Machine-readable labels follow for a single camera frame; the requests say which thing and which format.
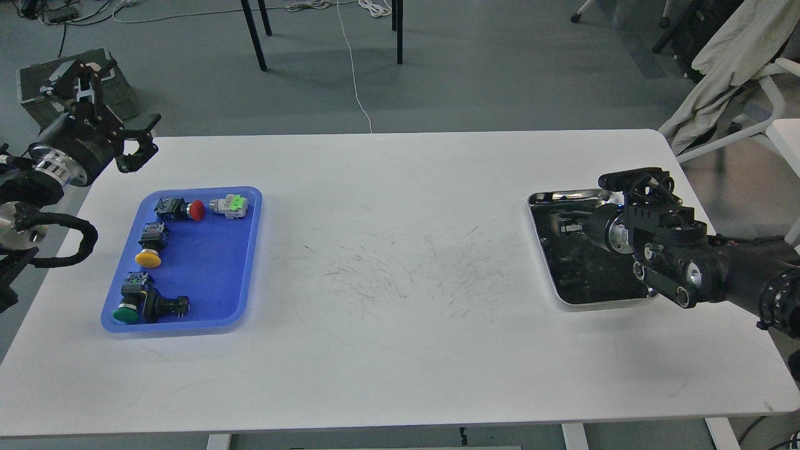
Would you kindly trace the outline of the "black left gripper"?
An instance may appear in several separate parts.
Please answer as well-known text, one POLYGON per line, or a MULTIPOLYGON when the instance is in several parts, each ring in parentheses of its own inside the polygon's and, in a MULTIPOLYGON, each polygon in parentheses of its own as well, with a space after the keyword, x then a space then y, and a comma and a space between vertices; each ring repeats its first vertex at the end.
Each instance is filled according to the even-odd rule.
POLYGON ((114 161, 118 171, 140 170, 158 152, 153 129, 162 119, 152 114, 141 129, 126 129, 103 99, 102 79, 118 62, 102 66, 73 60, 58 66, 42 82, 39 93, 69 106, 29 146, 34 157, 28 183, 35 187, 88 187, 114 161), (134 153, 124 152, 124 143, 137 143, 134 153))

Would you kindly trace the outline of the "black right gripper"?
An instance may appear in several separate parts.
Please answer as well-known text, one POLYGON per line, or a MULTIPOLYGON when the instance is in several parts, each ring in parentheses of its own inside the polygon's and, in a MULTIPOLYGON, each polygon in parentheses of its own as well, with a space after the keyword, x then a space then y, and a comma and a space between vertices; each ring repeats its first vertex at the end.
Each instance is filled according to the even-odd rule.
POLYGON ((557 211, 549 215, 553 234, 584 233, 609 253, 637 258, 675 258, 708 246, 708 225, 673 194, 669 171, 657 166, 611 172, 598 177, 598 187, 626 192, 624 203, 605 203, 594 212, 557 211))

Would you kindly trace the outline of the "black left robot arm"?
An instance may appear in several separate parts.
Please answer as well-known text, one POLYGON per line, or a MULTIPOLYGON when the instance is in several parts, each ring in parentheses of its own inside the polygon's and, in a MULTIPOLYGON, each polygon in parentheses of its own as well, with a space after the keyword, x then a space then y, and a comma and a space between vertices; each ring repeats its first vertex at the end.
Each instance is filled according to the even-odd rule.
POLYGON ((87 259, 98 240, 94 225, 80 217, 48 212, 63 197, 65 187, 89 187, 115 162, 122 173, 140 170, 158 151, 154 114, 139 130, 128 129, 106 104, 102 79, 117 68, 115 59, 91 66, 75 59, 64 62, 40 88, 46 99, 64 111, 28 147, 27 156, 12 156, 2 146, 2 269, 1 308, 17 304, 12 282, 28 266, 71 267, 87 259), (66 257, 38 257, 48 227, 57 225, 82 234, 77 251, 66 257))

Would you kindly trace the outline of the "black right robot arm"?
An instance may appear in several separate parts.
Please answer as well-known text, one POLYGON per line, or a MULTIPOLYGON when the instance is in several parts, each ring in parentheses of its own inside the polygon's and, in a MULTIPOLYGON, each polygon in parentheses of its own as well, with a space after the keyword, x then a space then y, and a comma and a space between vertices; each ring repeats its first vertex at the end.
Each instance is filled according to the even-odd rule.
POLYGON ((590 304, 663 296, 684 309, 730 302, 798 338, 798 253, 783 238, 709 234, 657 166, 603 174, 596 190, 529 197, 558 296, 590 304))

